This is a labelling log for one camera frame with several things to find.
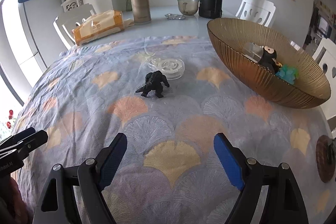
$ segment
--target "person's hand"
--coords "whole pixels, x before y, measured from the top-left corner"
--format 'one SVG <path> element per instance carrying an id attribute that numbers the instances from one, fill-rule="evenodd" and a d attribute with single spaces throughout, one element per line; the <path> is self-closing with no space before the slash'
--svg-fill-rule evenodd
<path id="1" fill-rule="evenodd" d="M 14 178 L 10 178 L 10 185 L 13 191 L 13 205 L 15 210 L 15 221 L 18 224 L 28 223 L 28 212 L 25 203 L 22 200 L 22 196 Z"/>

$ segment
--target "blue toy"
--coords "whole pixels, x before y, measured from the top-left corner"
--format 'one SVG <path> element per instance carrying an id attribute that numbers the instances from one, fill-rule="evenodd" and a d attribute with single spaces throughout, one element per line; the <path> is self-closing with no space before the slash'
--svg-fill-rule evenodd
<path id="1" fill-rule="evenodd" d="M 283 65 L 276 73 L 276 76 L 294 85 L 294 80 L 298 78 L 298 74 L 299 73 L 296 68 L 290 67 L 288 65 Z"/>

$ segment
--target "screw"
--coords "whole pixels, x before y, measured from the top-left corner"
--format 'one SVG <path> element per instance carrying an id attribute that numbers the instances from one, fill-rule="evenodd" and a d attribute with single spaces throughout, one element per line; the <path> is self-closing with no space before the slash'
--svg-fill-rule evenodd
<path id="1" fill-rule="evenodd" d="M 61 165 L 60 164 L 55 164 L 53 167 L 54 171 L 58 171 L 59 169 L 61 169 Z"/>
<path id="2" fill-rule="evenodd" d="M 250 165 L 255 165 L 257 163 L 257 161 L 254 158 L 248 158 L 247 163 L 250 164 Z"/>
<path id="3" fill-rule="evenodd" d="M 93 159 L 93 158 L 89 158 L 89 159 L 87 159 L 87 160 L 85 161 L 85 163 L 86 163 L 87 165 L 92 165 L 92 164 L 95 163 L 95 159 Z"/>
<path id="4" fill-rule="evenodd" d="M 289 165 L 287 163 L 285 163 L 285 162 L 283 162 L 281 164 L 281 167 L 282 167 L 282 169 L 285 169 L 285 170 L 289 169 Z"/>

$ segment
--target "blue gripper pad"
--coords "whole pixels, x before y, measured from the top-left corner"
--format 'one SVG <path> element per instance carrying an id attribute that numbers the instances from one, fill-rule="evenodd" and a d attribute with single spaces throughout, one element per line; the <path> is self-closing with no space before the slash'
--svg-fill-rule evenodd
<path id="1" fill-rule="evenodd" d="M 242 191 L 245 183 L 243 181 L 241 167 L 219 134 L 217 134 L 213 140 L 213 147 L 231 184 Z"/>
<path id="2" fill-rule="evenodd" d="M 115 145 L 114 149 L 108 155 L 106 161 L 100 169 L 100 180 L 98 182 L 98 189 L 104 190 L 106 186 L 109 186 L 117 172 L 120 162 L 127 149 L 127 137 L 122 134 L 121 138 Z"/>

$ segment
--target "clear plastic container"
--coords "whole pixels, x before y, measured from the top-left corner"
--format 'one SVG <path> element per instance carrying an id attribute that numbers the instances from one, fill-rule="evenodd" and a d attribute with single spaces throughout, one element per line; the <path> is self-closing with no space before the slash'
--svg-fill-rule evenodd
<path id="1" fill-rule="evenodd" d="M 184 62 L 181 59 L 153 55 L 147 59 L 147 65 L 153 70 L 160 70 L 168 80 L 180 78 L 184 73 Z"/>

